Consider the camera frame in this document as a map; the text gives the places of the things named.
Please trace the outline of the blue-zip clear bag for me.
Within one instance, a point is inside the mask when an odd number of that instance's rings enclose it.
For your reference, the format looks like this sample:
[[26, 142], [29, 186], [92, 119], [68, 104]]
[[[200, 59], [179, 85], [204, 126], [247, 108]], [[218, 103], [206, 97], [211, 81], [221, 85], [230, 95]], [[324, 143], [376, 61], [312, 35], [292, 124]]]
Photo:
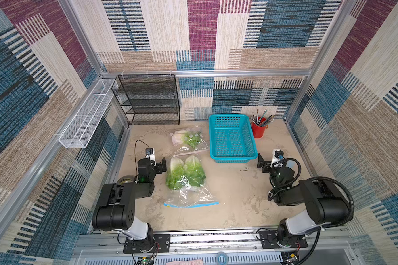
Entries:
[[166, 207], [188, 209], [219, 204], [206, 185], [206, 173], [196, 155], [184, 159], [173, 156], [165, 184], [169, 188]]

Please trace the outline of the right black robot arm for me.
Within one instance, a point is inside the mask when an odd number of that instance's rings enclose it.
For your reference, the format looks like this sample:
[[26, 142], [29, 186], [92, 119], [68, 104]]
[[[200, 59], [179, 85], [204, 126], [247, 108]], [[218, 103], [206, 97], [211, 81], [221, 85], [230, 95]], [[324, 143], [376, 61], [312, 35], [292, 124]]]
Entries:
[[304, 211], [281, 220], [276, 230], [257, 230], [255, 236], [264, 249], [305, 248], [307, 235], [353, 219], [354, 200], [342, 183], [328, 177], [299, 179], [299, 161], [286, 158], [283, 151], [274, 150], [270, 161], [258, 155], [257, 168], [269, 174], [268, 201], [277, 206], [305, 205]]

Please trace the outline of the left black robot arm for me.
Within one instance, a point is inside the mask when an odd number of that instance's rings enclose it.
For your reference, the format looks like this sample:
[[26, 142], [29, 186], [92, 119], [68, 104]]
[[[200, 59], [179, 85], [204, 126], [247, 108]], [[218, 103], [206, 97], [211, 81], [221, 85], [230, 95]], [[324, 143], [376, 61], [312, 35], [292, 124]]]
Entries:
[[154, 235], [151, 225], [135, 216], [136, 200], [152, 196], [154, 179], [163, 172], [166, 172], [165, 159], [156, 163], [143, 158], [138, 161], [138, 175], [133, 180], [122, 178], [102, 187], [92, 226], [95, 230], [123, 235], [124, 254], [159, 254], [170, 250], [170, 234]]

